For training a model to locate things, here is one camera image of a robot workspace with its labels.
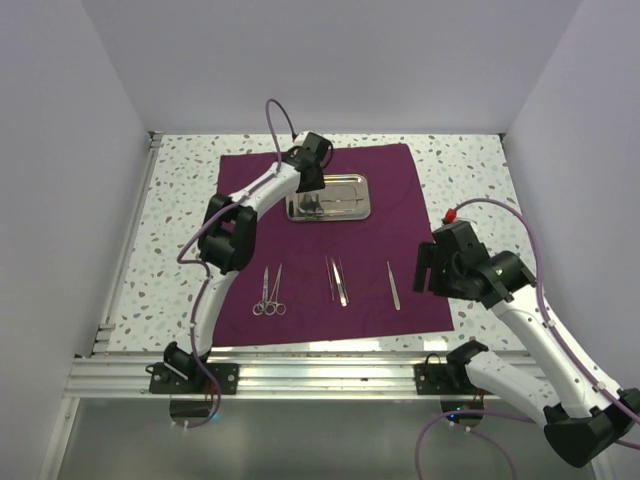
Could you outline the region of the steel scalpel handle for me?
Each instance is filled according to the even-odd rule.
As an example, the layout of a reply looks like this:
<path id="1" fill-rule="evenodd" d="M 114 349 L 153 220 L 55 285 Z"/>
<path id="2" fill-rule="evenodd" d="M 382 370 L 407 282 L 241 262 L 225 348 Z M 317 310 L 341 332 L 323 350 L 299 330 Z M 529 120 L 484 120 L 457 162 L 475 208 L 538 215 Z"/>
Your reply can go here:
<path id="1" fill-rule="evenodd" d="M 391 264 L 389 261 L 386 262 L 386 266 L 387 266 L 387 272 L 388 272 L 388 279 L 389 279 L 389 284 L 390 284 L 390 290 L 391 290 L 391 295 L 392 295 L 392 301 L 393 301 L 393 305 L 396 311 L 400 311 L 401 310 L 401 302 L 400 302 L 400 298 L 399 298 L 399 293 L 397 290 L 397 285 L 395 282 L 395 277 L 391 268 Z"/>

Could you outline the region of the steel wide tweezers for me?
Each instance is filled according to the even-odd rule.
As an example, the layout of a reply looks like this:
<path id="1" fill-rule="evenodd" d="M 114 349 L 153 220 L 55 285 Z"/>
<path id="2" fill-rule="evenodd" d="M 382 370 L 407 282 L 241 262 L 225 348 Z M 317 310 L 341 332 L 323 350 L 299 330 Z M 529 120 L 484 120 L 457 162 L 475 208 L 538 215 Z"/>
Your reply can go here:
<path id="1" fill-rule="evenodd" d="M 349 304 L 346 285 L 344 283 L 344 278 L 343 278 L 341 269 L 338 267 L 334 259 L 331 259 L 331 268 L 333 270 L 334 281 L 335 281 L 336 289 L 338 292 L 340 304 L 343 307 L 346 307 Z"/>

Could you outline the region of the steel forceps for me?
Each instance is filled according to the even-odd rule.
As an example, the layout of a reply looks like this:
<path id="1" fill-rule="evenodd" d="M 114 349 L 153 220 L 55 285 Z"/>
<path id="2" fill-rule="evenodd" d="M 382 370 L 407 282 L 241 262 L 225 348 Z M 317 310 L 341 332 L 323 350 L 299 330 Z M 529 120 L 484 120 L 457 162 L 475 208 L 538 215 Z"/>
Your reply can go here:
<path id="1" fill-rule="evenodd" d="M 325 255 L 325 265 L 326 265 L 327 277 L 329 282 L 331 301 L 333 302 L 335 301 L 335 290 L 334 290 L 334 283 L 333 283 L 333 276 L 332 276 L 333 274 L 331 271 L 331 267 L 329 266 L 329 259 L 327 255 Z"/>

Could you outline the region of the purple surgical cloth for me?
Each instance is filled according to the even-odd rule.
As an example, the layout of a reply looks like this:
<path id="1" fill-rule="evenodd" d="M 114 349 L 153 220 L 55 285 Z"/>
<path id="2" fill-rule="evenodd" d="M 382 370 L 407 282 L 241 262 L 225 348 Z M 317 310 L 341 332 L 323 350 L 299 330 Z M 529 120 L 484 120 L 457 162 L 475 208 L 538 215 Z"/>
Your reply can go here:
<path id="1" fill-rule="evenodd" d="M 331 174 L 367 178 L 371 214 L 360 221 L 295 223 L 277 203 L 258 222 L 256 250 L 226 295 L 213 334 L 217 347 L 426 334 L 453 327 L 447 299 L 412 288 L 417 251 L 432 239 L 416 164 L 405 144 L 335 151 Z M 331 301 L 325 255 L 341 269 L 349 304 Z M 401 302 L 392 301 L 386 262 Z M 255 316 L 263 273 L 271 295 L 279 265 L 284 315 Z"/>

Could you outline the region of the steel ring-handled hemostat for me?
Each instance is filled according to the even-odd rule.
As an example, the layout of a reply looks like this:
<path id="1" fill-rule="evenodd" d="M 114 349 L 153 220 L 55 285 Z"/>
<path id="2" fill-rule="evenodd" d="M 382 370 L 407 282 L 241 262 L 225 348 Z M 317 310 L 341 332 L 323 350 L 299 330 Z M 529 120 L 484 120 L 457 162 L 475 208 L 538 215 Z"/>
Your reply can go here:
<path id="1" fill-rule="evenodd" d="M 286 313 L 286 305 L 279 300 L 279 292 L 282 278 L 282 265 L 279 265 L 276 279 L 274 281 L 271 295 L 267 301 L 265 314 L 268 316 L 284 315 Z"/>

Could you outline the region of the steel ring-handled scissors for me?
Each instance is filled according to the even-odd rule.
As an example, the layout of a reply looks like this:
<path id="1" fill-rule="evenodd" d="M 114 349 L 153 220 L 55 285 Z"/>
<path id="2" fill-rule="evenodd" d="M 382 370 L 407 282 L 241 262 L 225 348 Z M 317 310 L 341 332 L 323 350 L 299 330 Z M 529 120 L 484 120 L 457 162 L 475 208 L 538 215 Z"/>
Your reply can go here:
<path id="1" fill-rule="evenodd" d="M 271 312 L 269 293 L 269 268 L 266 267 L 263 273 L 262 289 L 260 300 L 253 306 L 252 314 L 255 316 L 269 314 Z"/>

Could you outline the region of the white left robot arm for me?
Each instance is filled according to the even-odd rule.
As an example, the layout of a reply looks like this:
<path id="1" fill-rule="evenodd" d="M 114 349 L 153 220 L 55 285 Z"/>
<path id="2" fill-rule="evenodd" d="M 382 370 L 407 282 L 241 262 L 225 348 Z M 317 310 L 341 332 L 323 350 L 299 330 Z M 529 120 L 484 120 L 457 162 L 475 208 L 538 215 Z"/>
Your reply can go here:
<path id="1" fill-rule="evenodd" d="M 201 390 L 213 377 L 204 362 L 226 295 L 255 253 L 258 221 L 287 196 L 324 188 L 324 167 L 332 155 L 330 140 L 303 132 L 289 150 L 278 151 L 276 161 L 253 182 L 230 195 L 211 197 L 202 227 L 177 258 L 181 265 L 191 262 L 205 269 L 205 279 L 193 301 L 188 337 L 169 344 L 164 351 L 164 364 L 185 392 Z M 198 257 L 189 261 L 185 255 L 192 246 L 197 247 Z"/>

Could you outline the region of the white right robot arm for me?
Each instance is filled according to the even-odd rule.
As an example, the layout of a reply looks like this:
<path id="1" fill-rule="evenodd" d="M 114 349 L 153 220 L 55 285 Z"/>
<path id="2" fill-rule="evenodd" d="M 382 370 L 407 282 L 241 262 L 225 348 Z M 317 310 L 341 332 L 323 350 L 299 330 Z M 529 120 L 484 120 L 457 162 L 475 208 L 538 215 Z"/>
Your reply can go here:
<path id="1" fill-rule="evenodd" d="M 539 380 L 469 340 L 443 362 L 415 365 L 419 395 L 499 396 L 540 426 L 556 454 L 580 468 L 619 442 L 639 415 L 639 391 L 622 388 L 538 298 L 534 274 L 514 253 L 490 255 L 472 225 L 457 220 L 418 248 L 413 288 L 476 302 L 501 320 L 536 361 Z"/>

